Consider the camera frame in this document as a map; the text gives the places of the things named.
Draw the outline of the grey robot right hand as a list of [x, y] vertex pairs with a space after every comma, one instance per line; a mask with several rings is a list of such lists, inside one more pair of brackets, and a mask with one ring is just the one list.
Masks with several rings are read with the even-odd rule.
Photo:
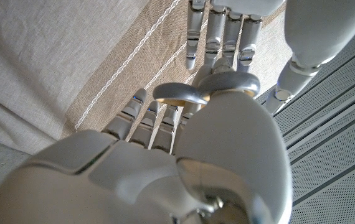
[[282, 134], [255, 75], [224, 58], [165, 83], [135, 130], [139, 90], [103, 131], [75, 133], [0, 185], [0, 223], [288, 223]]

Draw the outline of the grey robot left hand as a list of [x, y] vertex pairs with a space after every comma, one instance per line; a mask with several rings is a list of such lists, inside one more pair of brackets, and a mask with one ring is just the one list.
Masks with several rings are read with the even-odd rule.
[[[246, 72], [255, 55], [263, 18], [282, 1], [211, 1], [204, 63], [213, 66], [221, 54]], [[285, 1], [285, 41], [292, 56], [269, 94], [265, 107], [279, 112], [355, 35], [354, 0]]]

